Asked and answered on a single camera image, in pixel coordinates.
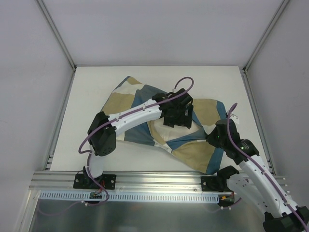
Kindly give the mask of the white pillow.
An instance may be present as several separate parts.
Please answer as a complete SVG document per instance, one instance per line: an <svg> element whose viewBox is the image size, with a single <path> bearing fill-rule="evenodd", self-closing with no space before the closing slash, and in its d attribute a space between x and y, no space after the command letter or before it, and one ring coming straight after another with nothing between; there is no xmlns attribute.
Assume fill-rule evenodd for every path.
<svg viewBox="0 0 309 232"><path fill-rule="evenodd" d="M187 136L189 134L197 132L200 129L200 126L197 125L195 122L192 122L192 126L190 129L182 126L174 126L172 128L170 126L164 125L163 123L163 118L153 121L154 129L163 138L164 141L178 139L183 136Z"/></svg>

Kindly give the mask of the blue tan white checked pillowcase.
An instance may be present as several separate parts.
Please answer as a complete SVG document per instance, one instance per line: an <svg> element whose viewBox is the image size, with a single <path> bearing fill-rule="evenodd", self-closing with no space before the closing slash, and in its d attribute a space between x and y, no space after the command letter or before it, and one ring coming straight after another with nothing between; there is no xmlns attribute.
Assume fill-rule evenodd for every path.
<svg viewBox="0 0 309 232"><path fill-rule="evenodd" d="M102 111L107 115L120 113L144 103L157 93L162 93L162 90L128 76L110 94ZM225 106L218 100L194 99L192 122L200 126L197 132L164 141L154 129L153 120L127 130L117 140L159 147L196 171L214 174L220 169L224 151L211 146L206 137L225 114Z"/></svg>

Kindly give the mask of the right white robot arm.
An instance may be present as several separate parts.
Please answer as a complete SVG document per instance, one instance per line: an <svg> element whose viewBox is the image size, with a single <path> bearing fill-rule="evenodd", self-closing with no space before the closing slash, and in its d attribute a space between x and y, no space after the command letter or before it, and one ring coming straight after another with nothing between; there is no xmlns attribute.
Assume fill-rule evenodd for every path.
<svg viewBox="0 0 309 232"><path fill-rule="evenodd" d="M224 150L244 174L233 166L219 170L205 186L213 191L232 191L264 217L266 232L307 232L309 209L299 206L266 167L257 148L241 139L231 119L216 122L207 142Z"/></svg>

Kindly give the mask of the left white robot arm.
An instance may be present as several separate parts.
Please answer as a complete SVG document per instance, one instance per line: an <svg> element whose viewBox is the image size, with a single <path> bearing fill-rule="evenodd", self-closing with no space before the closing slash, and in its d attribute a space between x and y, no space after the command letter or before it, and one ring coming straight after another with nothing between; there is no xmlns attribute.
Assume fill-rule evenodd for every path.
<svg viewBox="0 0 309 232"><path fill-rule="evenodd" d="M116 137L140 124L151 120L164 119L164 125L191 128L193 98L184 88L177 92L157 93L146 102L129 110L106 115L103 111L96 114L87 137L78 148L80 154L87 153L84 183L91 189L101 187L101 177L90 171L92 156L106 156L116 148Z"/></svg>

